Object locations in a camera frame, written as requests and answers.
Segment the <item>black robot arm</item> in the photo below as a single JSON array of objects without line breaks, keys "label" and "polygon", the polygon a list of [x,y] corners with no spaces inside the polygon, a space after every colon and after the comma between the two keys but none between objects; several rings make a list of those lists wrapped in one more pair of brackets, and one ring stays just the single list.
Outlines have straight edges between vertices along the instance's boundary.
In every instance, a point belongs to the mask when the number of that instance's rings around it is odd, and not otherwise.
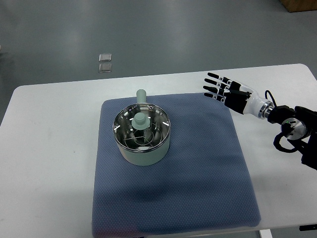
[{"label": "black robot arm", "polygon": [[206,97],[220,101],[229,109],[242,114],[250,114],[266,119],[271,124],[279,124],[281,132],[275,136],[274,147],[284,153],[300,152],[301,163],[317,168],[317,113],[305,107],[290,108],[278,106],[269,90],[264,98],[249,86],[212,72],[205,79],[209,86],[203,88]]}]

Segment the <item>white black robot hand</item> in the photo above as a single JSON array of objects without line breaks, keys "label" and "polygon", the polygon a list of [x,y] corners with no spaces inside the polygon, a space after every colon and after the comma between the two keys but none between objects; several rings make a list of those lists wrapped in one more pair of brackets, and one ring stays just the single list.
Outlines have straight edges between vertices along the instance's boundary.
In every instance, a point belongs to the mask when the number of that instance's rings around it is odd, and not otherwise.
[{"label": "white black robot hand", "polygon": [[224,76],[208,72],[205,82],[211,86],[203,86],[210,93],[204,96],[224,102],[224,105],[240,114],[251,114],[257,118],[267,118],[273,109],[273,102],[261,98],[257,91],[240,82],[232,81]]}]

